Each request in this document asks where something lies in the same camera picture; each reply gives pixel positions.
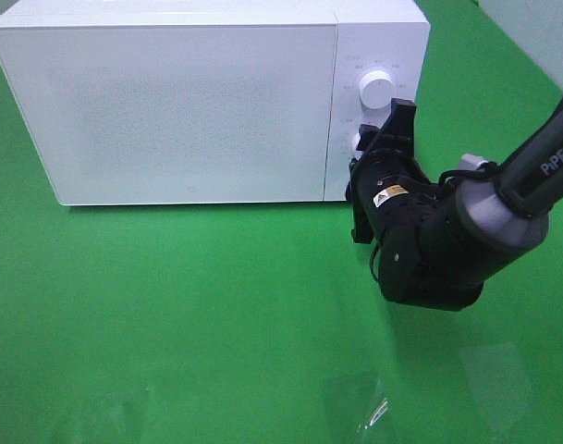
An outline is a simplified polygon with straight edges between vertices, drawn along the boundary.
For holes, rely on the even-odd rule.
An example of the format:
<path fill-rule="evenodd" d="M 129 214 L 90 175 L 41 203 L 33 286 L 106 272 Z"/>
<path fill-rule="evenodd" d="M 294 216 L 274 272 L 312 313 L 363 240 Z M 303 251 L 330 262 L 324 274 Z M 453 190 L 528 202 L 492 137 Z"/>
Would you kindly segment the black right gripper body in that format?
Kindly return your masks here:
<path fill-rule="evenodd" d="M 349 180 L 373 230 L 373 280 L 388 301 L 450 301 L 451 205 L 411 157 L 365 153 Z"/>

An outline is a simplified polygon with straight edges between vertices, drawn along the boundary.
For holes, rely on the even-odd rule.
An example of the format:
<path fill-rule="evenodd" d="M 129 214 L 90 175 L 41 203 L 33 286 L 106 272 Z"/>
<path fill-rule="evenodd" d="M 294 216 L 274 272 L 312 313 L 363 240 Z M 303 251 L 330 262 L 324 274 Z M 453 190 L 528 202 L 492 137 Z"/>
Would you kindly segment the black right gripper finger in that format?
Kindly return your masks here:
<path fill-rule="evenodd" d="M 390 113 L 381 127 L 360 124 L 359 148 L 367 152 L 395 152 L 414 157 L 414 119 L 416 104 L 410 100 L 393 98 Z"/>
<path fill-rule="evenodd" d="M 351 230 L 351 238 L 355 243 L 371 244 L 373 240 L 373 230 L 370 226 L 367 215 L 363 210 L 359 195 L 351 185 L 349 180 L 346 190 L 345 198 L 351 204 L 353 214 L 353 229 Z"/>

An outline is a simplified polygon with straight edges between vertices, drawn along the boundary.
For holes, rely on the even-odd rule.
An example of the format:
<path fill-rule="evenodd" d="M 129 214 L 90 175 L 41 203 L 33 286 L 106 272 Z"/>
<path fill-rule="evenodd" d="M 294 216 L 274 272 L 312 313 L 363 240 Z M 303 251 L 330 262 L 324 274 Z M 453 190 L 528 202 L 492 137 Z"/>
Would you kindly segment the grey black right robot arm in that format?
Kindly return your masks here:
<path fill-rule="evenodd" d="M 361 125 L 346 198 L 352 239 L 390 302 L 458 311 L 484 282 L 539 246 L 563 199 L 563 97 L 504 162 L 465 154 L 438 181 L 414 155 L 415 104 L 396 99 L 381 127 Z"/>

